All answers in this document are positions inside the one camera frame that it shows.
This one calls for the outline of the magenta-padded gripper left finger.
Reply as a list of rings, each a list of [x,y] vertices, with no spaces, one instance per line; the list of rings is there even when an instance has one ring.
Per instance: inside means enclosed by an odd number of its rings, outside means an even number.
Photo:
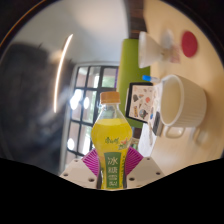
[[[61,177],[84,188],[96,189],[100,175],[100,163],[95,149],[82,159],[74,159]]]

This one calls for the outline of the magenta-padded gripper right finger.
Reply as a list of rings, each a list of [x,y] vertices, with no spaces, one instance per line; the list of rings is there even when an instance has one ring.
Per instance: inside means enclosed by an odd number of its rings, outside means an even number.
[[[132,147],[127,152],[124,172],[127,189],[143,187],[164,177],[164,173],[151,157],[143,157]]]

